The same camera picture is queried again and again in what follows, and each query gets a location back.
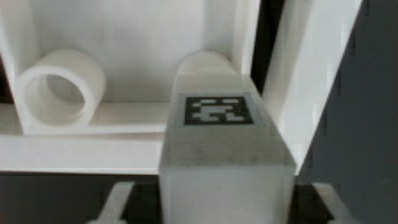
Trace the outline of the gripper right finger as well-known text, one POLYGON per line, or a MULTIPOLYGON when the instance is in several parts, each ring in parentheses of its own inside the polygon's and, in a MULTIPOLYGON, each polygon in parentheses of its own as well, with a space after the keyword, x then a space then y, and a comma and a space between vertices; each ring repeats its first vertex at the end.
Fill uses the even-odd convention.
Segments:
POLYGON ((315 183, 313 187, 332 215, 327 224, 363 224, 354 218, 332 185, 327 183, 315 183))

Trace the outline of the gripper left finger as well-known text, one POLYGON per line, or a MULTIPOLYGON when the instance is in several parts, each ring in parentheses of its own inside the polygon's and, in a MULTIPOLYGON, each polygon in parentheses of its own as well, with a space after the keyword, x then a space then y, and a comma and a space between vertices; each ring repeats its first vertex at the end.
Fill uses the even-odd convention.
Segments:
POLYGON ((87 224, 126 224, 126 220, 123 219, 123 212, 133 186, 133 182, 117 182, 114 184, 98 218, 91 220, 87 224))

